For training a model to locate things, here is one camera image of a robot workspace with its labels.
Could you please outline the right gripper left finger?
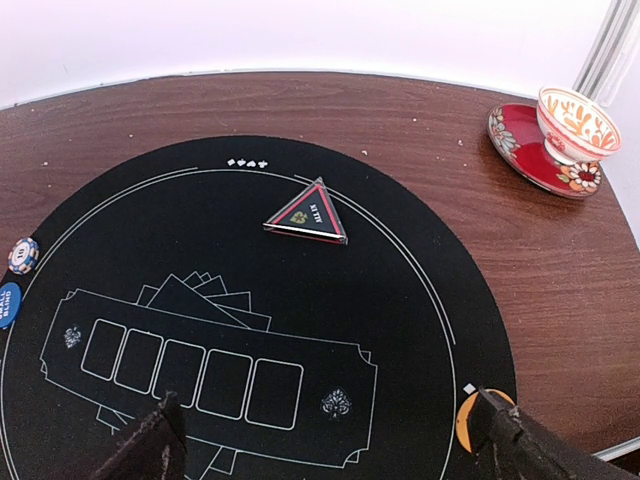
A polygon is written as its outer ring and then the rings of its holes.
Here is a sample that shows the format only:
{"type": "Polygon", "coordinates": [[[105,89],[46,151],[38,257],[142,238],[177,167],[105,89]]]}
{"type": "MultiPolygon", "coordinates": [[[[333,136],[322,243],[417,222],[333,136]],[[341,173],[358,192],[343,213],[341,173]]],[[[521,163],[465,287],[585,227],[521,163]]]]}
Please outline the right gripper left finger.
{"type": "Polygon", "coordinates": [[[168,391],[130,436],[118,443],[89,479],[183,479],[186,472],[185,419],[176,392],[168,391]]]}

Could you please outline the blue small blind button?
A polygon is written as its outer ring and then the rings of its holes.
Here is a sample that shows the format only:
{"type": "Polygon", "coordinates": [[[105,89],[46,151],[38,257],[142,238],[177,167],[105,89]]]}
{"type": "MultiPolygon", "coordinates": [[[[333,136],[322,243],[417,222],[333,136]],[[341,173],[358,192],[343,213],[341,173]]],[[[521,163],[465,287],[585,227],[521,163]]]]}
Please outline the blue small blind button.
{"type": "Polygon", "coordinates": [[[15,282],[8,282],[0,290],[0,328],[9,328],[18,318],[22,306],[22,290],[15,282]]]}

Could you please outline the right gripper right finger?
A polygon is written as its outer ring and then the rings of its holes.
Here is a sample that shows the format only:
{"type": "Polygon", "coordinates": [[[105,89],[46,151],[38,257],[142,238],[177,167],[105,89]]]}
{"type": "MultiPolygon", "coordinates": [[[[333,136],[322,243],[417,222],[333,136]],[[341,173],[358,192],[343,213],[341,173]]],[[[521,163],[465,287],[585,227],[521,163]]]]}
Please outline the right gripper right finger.
{"type": "Polygon", "coordinates": [[[479,390],[471,404],[469,447],[491,479],[639,477],[565,443],[493,390],[479,390]]]}

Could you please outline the orange big blind button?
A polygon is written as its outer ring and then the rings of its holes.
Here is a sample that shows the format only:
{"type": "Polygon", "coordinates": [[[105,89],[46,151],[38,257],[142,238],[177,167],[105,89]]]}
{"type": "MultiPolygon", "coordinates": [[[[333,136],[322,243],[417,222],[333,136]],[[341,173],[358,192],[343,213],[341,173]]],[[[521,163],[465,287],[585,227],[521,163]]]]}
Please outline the orange big blind button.
{"type": "MultiPolygon", "coordinates": [[[[515,402],[512,400],[512,398],[500,390],[488,389],[487,392],[493,396],[496,396],[497,398],[501,398],[511,407],[515,405],[515,402]]],[[[472,408],[478,400],[478,396],[479,390],[476,390],[474,393],[471,393],[468,396],[468,398],[462,403],[461,407],[459,408],[455,420],[455,432],[458,442],[463,447],[463,449],[469,453],[473,452],[470,437],[469,419],[471,416],[472,408]]]]}

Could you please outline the red black triangular all-in marker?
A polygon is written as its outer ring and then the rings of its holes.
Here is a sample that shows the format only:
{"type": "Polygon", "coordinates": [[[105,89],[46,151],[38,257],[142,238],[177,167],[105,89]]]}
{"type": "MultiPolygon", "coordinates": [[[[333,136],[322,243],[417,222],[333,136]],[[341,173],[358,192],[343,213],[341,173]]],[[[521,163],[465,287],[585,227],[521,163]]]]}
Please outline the red black triangular all-in marker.
{"type": "Polygon", "coordinates": [[[322,177],[316,178],[263,224],[268,232],[347,245],[348,236],[322,177]]]}

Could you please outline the single white blue poker chip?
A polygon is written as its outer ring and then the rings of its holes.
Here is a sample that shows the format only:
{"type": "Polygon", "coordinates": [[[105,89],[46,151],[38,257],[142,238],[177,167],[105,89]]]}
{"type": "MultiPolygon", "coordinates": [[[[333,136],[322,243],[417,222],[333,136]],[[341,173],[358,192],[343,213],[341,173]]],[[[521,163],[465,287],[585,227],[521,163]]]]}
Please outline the single white blue poker chip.
{"type": "Polygon", "coordinates": [[[34,239],[22,238],[8,254],[8,269],[16,275],[25,275],[36,267],[39,254],[40,248],[34,239]]]}

